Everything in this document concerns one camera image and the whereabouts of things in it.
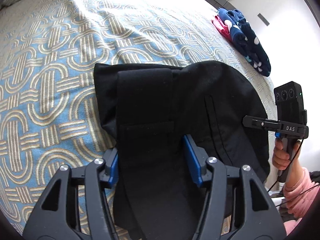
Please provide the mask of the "person's right hand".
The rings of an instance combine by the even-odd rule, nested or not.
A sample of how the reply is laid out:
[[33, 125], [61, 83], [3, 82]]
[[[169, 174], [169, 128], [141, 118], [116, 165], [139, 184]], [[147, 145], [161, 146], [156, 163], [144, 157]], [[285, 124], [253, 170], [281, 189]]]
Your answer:
[[[295, 170], [296, 172], [301, 171], [301, 165], [299, 163], [299, 155], [300, 155], [300, 141], [297, 141], [293, 147], [293, 153], [296, 155], [294, 161], [291, 164], [292, 170]], [[272, 157], [272, 164], [278, 169], [278, 170], [285, 170], [285, 168], [288, 167], [290, 162], [290, 156], [289, 154], [284, 150], [284, 144], [281, 139], [277, 138], [275, 140], [275, 147], [273, 150], [273, 157]]]

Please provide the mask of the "pink sleeve forearm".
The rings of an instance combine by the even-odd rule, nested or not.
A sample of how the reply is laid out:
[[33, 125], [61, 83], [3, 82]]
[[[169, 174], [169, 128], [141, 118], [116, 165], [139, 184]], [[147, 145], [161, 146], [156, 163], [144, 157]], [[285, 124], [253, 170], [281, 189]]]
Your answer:
[[307, 213], [319, 191], [319, 183], [311, 180], [308, 169], [303, 167], [302, 170], [302, 177], [295, 185], [285, 185], [283, 189], [288, 213], [295, 218], [302, 218]]

